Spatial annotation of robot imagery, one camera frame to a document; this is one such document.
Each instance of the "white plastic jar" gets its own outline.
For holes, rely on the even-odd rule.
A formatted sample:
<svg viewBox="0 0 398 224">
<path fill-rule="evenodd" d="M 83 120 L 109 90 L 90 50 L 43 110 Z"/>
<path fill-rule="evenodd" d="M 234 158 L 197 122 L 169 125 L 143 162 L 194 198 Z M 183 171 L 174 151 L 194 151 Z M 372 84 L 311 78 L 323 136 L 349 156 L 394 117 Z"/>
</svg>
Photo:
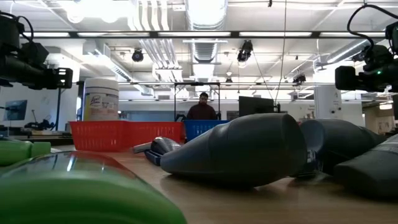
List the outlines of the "white plastic jar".
<svg viewBox="0 0 398 224">
<path fill-rule="evenodd" d="M 105 78 L 85 80 L 83 121 L 118 120 L 119 84 Z"/>
</svg>

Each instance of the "blue plastic basket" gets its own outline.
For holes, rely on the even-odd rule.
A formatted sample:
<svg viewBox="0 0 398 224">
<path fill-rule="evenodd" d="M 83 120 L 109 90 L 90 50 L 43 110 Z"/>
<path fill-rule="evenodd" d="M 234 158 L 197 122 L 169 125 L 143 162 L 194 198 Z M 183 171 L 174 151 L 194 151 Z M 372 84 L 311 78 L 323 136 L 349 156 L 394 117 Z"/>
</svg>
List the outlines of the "blue plastic basket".
<svg viewBox="0 0 398 224">
<path fill-rule="evenodd" d="M 187 141 L 198 137 L 199 135 L 207 132 L 211 128 L 219 124 L 225 124 L 228 121 L 220 120 L 185 120 L 185 134 L 187 135 Z"/>
</svg>

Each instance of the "black mouse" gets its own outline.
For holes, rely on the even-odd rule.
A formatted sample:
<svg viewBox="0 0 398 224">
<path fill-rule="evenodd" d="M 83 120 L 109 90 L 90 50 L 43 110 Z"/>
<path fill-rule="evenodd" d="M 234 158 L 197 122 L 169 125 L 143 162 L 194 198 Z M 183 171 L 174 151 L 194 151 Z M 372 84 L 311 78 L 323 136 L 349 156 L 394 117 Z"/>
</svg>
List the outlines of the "black mouse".
<svg viewBox="0 0 398 224">
<path fill-rule="evenodd" d="M 174 151 L 179 147 L 181 147 L 180 144 L 169 138 L 157 137 L 152 141 L 152 144 L 150 145 L 150 150 L 160 155 L 163 155 L 165 153 Z"/>
</svg>

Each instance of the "label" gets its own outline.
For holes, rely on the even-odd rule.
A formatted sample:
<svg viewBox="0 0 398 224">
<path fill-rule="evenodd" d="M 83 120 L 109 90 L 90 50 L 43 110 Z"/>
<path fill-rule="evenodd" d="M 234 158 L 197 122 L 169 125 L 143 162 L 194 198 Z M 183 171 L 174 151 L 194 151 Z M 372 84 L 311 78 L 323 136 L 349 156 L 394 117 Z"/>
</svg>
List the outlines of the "label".
<svg viewBox="0 0 398 224">
<path fill-rule="evenodd" d="M 109 121 L 119 119 L 119 97 L 106 93 L 87 93 L 84 121 Z"/>
</svg>

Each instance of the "computer monitor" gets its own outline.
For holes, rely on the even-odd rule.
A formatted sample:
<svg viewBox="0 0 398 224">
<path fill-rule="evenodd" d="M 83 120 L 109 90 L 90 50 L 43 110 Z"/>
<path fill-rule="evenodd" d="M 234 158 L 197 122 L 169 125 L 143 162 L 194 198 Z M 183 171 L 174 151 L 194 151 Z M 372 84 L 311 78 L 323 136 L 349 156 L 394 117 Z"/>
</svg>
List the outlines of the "computer monitor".
<svg viewBox="0 0 398 224">
<path fill-rule="evenodd" d="M 7 110 L 4 113 L 5 121 L 25 120 L 27 100 L 15 100 L 6 102 Z"/>
<path fill-rule="evenodd" d="M 239 97 L 239 116 L 258 113 L 275 113 L 274 100 L 248 96 Z"/>
</svg>

